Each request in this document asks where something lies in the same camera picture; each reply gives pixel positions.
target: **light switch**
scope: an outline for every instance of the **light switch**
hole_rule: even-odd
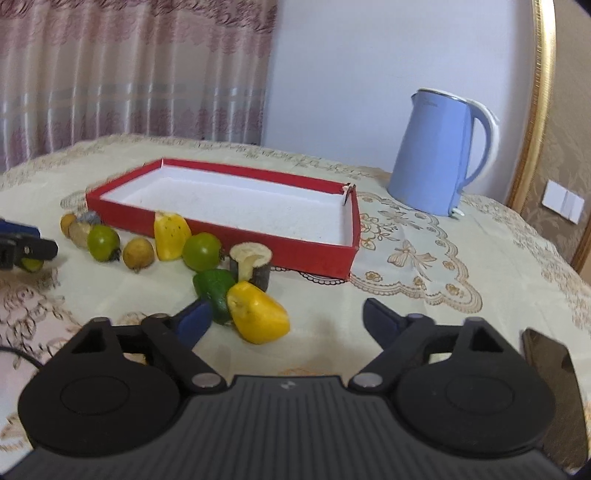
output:
[[[578,195],[575,195],[573,192],[568,192],[567,197],[569,196],[574,197],[569,220],[574,223],[579,223],[579,220],[581,220],[581,214],[583,213],[583,205],[585,204],[585,201]]]
[[[584,199],[555,181],[549,180],[542,198],[542,205],[573,223],[579,223],[583,213]]]
[[[555,181],[549,180],[546,184],[544,198],[542,198],[542,205],[548,207],[550,210],[554,210],[556,213],[560,213],[562,210],[562,204],[566,198],[566,192],[567,189],[562,185],[558,185]]]

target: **electric kettle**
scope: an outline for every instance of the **electric kettle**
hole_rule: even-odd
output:
[[[388,193],[433,215],[463,215],[462,189],[490,171],[499,149],[499,121],[483,104],[442,90],[421,88],[400,145]],[[486,132],[480,164],[467,176],[474,119]]]

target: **red box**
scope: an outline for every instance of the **red box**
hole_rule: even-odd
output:
[[[226,252],[259,242],[273,251],[275,266],[347,280],[361,226],[355,187],[345,195],[346,185],[163,158],[91,190],[86,201],[116,228],[153,237],[155,211],[177,212],[194,234],[218,237]]]

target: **pink curtain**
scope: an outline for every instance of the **pink curtain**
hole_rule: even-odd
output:
[[[118,132],[259,143],[277,0],[1,0],[0,172]]]

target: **tablecloth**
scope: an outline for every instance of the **tablecloth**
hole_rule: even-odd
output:
[[[0,340],[46,361],[90,318],[138,323],[191,303],[191,271],[182,261],[156,262],[135,274],[120,263],[99,264],[60,232],[59,219],[86,208],[87,189],[161,157],[186,158],[289,172],[357,185],[361,247],[350,281],[276,268],[268,293],[285,306],[292,330],[251,345],[213,325],[195,352],[230,380],[236,374],[339,374],[346,381],[381,350],[365,332],[361,308],[377,297],[401,314],[420,312],[461,325],[489,321],[519,348],[532,327],[565,343],[584,402],[591,391],[591,288],[517,213],[494,200],[466,195],[464,218],[410,209],[385,190],[388,174],[266,148],[114,135],[81,142],[0,177],[0,216],[39,227],[59,243],[58,257],[38,274],[0,274]],[[121,232],[122,241],[131,234]],[[16,414],[20,389],[34,368],[0,355],[0,471],[29,449]]]

